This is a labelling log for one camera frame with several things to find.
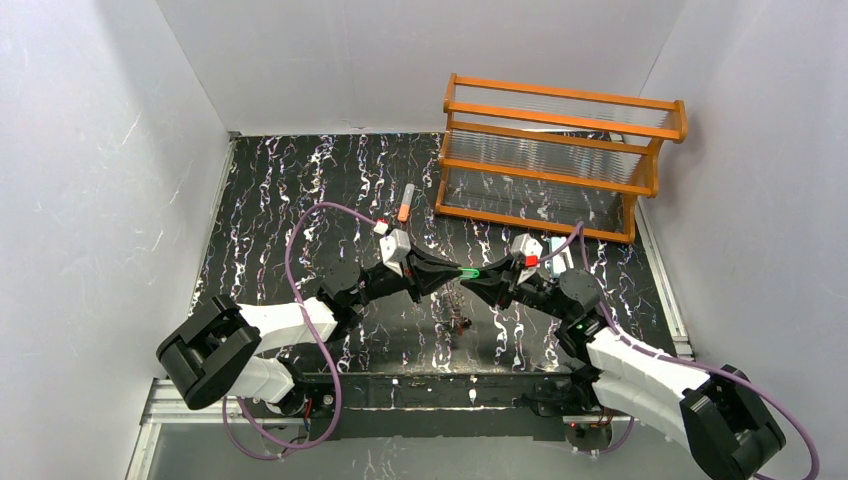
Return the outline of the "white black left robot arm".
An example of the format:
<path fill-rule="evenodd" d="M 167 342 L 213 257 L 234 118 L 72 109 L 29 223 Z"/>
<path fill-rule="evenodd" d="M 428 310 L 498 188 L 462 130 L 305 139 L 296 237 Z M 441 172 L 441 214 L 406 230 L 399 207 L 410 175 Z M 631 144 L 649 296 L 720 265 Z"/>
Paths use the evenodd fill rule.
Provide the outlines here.
<path fill-rule="evenodd" d="M 399 262 L 371 268 L 342 259 L 302 303 L 247 305 L 212 297 L 160 343 L 155 356 L 191 410 L 225 396 L 284 403 L 296 388 L 295 370 L 264 353 L 341 340 L 370 302 L 398 292 L 418 302 L 461 274 L 458 264 L 418 248 Z"/>

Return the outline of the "green headed key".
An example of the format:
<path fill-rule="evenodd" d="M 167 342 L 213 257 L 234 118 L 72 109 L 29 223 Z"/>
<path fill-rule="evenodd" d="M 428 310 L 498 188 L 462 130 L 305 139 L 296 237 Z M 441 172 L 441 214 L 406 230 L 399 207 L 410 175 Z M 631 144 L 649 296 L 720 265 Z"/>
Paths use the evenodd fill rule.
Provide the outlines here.
<path fill-rule="evenodd" d="M 477 268 L 460 267 L 459 271 L 461 279 L 476 279 L 480 276 L 480 271 Z"/>

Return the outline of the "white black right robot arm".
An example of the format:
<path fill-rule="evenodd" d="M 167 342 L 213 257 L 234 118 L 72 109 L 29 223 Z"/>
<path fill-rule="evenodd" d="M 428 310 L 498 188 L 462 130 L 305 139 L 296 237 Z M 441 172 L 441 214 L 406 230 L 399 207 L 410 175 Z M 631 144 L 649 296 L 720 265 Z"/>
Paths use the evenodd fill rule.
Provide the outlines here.
<path fill-rule="evenodd" d="M 712 479 L 749 479 L 786 445 L 763 400 L 726 365 L 705 373 L 674 363 L 663 351 L 626 336 L 604 316 L 603 293 L 585 270 L 558 279 L 511 256 L 461 285 L 490 306 L 513 302 L 558 320 L 565 353 L 581 362 L 591 398 L 646 423 L 682 445 Z"/>

